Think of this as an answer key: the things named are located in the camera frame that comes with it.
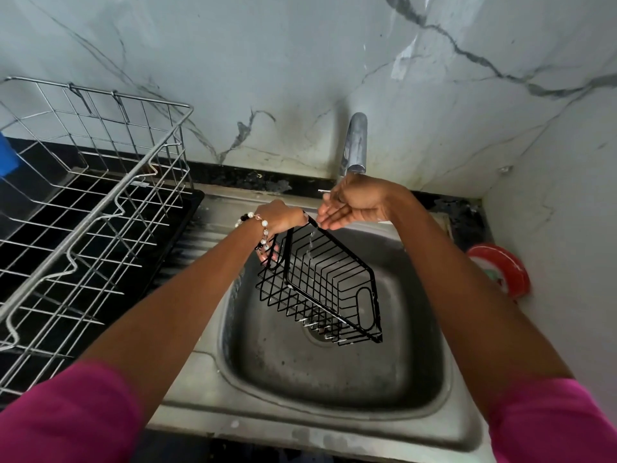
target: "person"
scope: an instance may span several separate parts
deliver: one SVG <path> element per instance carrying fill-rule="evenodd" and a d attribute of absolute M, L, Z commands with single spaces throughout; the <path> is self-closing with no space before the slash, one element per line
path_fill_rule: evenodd
<path fill-rule="evenodd" d="M 260 206 L 268 237 L 304 225 L 299 208 Z M 501 462 L 613 462 L 617 432 L 547 339 L 400 185 L 350 174 L 317 222 L 389 220 L 412 259 Z M 262 239 L 257 217 L 137 303 L 56 377 L 0 413 L 7 462 L 120 462 Z M 265 260 L 263 249 L 258 256 Z"/>

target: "right hand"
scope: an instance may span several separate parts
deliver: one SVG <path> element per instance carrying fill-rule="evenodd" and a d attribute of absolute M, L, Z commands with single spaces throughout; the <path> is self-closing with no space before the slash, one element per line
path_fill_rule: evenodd
<path fill-rule="evenodd" d="M 354 221 L 388 221 L 392 197 L 412 197 L 404 186 L 349 173 L 330 193 L 323 195 L 317 222 L 323 229 L 340 229 Z"/>

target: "dish rack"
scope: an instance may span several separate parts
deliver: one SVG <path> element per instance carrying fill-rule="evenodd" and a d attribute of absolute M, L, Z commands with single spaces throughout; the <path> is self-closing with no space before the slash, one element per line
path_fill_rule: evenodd
<path fill-rule="evenodd" d="M 146 294 L 204 194 L 187 104 L 26 77 L 0 83 L 0 407 Z"/>
<path fill-rule="evenodd" d="M 373 270 L 312 218 L 274 237 L 258 276 L 261 301 L 324 339 L 383 341 Z"/>

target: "pink sleeve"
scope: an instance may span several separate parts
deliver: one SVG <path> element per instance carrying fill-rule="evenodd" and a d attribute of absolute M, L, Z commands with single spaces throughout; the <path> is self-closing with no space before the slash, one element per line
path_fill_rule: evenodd
<path fill-rule="evenodd" d="M 617 431 L 577 381 L 519 386 L 489 419 L 499 463 L 615 462 Z"/>
<path fill-rule="evenodd" d="M 125 462 L 143 428 L 139 404 L 108 366 L 77 362 L 0 413 L 3 461 Z"/>

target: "faucet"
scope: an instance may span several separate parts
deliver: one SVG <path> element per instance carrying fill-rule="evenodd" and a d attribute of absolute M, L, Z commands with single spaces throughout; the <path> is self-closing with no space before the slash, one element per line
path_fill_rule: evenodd
<path fill-rule="evenodd" d="M 345 147 L 341 167 L 336 183 L 343 180 L 347 172 L 366 173 L 366 135 L 368 133 L 368 119 L 362 112 L 352 115 L 345 138 Z"/>

